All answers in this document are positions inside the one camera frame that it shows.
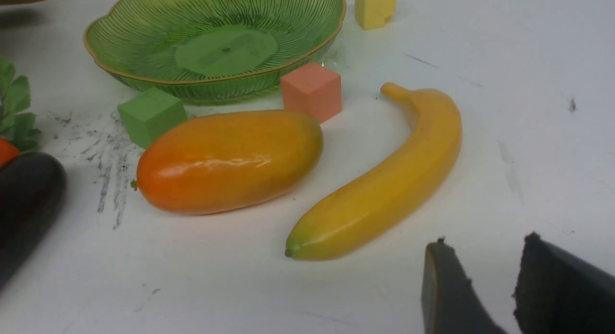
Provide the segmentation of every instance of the foam cube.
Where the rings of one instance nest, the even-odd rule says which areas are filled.
[[[341,76],[314,62],[281,78],[284,109],[302,112],[321,124],[342,111]]]
[[[165,132],[187,121],[182,100],[151,88],[117,106],[132,143],[148,148]]]
[[[397,0],[354,0],[354,18],[363,30],[378,29],[391,21]]]

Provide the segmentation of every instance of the banana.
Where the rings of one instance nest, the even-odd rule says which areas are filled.
[[[403,109],[413,133],[382,163],[303,215],[286,240],[286,257],[323,261],[351,253],[420,207],[453,169],[463,134],[453,100],[436,89],[393,83],[380,92]]]

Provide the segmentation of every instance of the ribbed glass bowl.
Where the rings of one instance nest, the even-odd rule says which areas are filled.
[[[345,0],[120,0],[84,42],[129,87],[216,104],[275,89],[320,60],[345,11]]]

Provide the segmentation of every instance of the white table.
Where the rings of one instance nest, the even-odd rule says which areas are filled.
[[[197,218],[157,211],[127,185],[139,150],[115,112],[136,92],[82,41],[115,1],[0,8],[0,54],[29,76],[43,150],[70,181],[62,217],[0,295],[3,334],[421,333],[424,248],[442,235],[510,334],[525,235],[615,273],[615,0],[398,0],[393,22],[369,32],[348,0],[335,55],[345,106],[323,125],[317,168],[288,196]],[[16,14],[28,23],[11,26]],[[455,99],[457,166],[417,213],[349,257],[286,259],[301,214],[410,133],[384,82]],[[191,111],[280,107],[273,96]]]

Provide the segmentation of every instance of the mango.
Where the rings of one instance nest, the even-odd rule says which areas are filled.
[[[285,110],[197,117],[145,150],[135,189],[160,210],[213,214],[249,207],[292,190],[316,166],[319,122]]]

